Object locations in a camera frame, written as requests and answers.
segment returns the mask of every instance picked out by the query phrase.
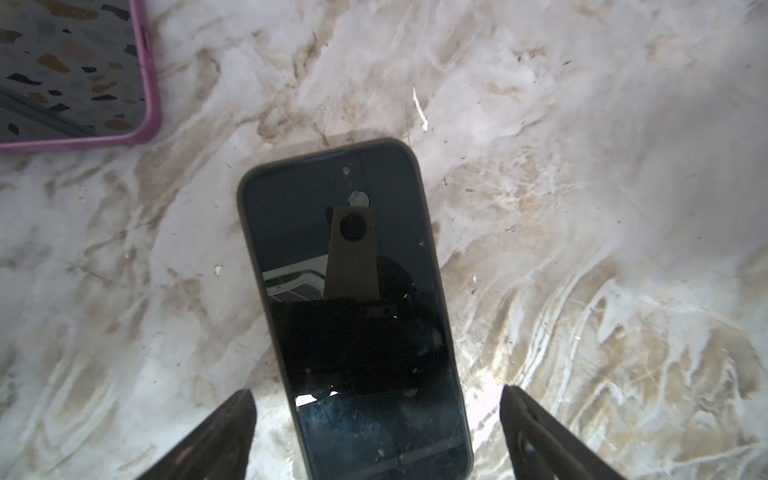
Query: pink phone case edge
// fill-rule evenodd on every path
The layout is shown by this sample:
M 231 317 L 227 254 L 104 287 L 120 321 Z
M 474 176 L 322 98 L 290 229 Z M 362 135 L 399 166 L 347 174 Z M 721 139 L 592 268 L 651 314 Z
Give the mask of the pink phone case edge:
M 141 83 L 144 86 L 145 104 L 147 105 L 144 119 L 136 130 L 123 135 L 109 137 L 67 138 L 64 140 L 24 141 L 11 144 L 0 144 L 0 154 L 27 154 L 41 151 L 66 151 L 82 148 L 109 147 L 113 145 L 135 145 L 149 141 L 160 130 L 162 114 L 160 110 L 160 91 L 157 88 L 157 77 L 150 45 L 146 36 L 146 13 L 142 0 L 129 0 L 131 19 L 136 37 L 136 51 L 141 70 Z

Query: phone with pink case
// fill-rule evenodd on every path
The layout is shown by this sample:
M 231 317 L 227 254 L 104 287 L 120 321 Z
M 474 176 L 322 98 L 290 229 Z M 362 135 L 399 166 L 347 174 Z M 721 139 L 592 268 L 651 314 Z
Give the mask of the phone with pink case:
M 160 123 L 141 0 L 0 3 L 0 154 L 139 144 Z

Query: white scratch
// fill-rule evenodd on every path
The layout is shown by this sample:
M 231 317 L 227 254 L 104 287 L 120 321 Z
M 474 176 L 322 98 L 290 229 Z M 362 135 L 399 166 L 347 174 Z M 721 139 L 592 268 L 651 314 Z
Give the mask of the white scratch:
M 422 130 L 427 131 L 429 130 L 429 120 L 427 120 L 427 116 L 424 115 L 424 111 L 422 110 L 422 105 L 419 103 L 419 97 L 416 96 L 416 86 L 412 85 L 413 87 L 413 103 L 416 104 L 416 112 L 419 114 L 420 118 L 422 119 Z

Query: phone screen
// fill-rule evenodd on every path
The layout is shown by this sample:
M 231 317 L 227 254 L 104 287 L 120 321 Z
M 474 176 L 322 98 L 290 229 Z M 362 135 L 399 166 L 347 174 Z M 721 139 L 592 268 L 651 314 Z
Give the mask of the phone screen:
M 128 0 L 0 2 L 0 142 L 126 134 L 146 113 Z
M 240 186 L 315 480 L 472 467 L 418 165 L 396 141 L 257 168 Z

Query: marble countertop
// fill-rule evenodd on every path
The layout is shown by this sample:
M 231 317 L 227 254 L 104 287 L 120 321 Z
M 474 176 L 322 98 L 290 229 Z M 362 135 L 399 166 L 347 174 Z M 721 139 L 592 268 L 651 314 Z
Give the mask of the marble countertop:
M 472 478 L 512 477 L 505 383 L 628 478 L 768 472 L 765 0 L 147 3 L 159 135 L 0 159 L 0 478 L 135 478 L 243 387 L 248 478 L 305 478 L 235 189 L 382 136 L 421 164 Z

